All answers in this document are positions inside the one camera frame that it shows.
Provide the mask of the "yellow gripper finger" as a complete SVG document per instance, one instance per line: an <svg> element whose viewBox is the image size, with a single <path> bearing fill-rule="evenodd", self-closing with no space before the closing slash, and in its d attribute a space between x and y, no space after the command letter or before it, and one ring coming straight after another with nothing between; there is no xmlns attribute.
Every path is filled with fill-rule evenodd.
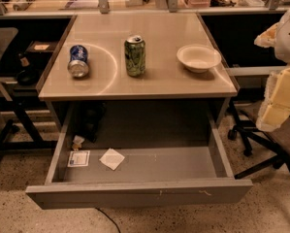
<svg viewBox="0 0 290 233"><path fill-rule="evenodd" d="M289 116L290 66L279 73L270 73L256 126L261 131L272 132L279 128Z"/></svg>
<svg viewBox="0 0 290 233"><path fill-rule="evenodd" d="M254 44L261 48L273 48L275 46L277 23L258 35Z"/></svg>

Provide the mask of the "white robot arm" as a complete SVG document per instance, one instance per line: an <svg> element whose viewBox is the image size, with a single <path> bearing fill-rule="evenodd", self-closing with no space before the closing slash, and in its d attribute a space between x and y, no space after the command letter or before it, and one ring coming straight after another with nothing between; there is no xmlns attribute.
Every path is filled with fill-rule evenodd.
<svg viewBox="0 0 290 233"><path fill-rule="evenodd" d="M278 23L258 35L254 44L274 48L275 57L287 64L279 73L270 73L257 116L257 128L272 132L290 116L290 9Z"/></svg>

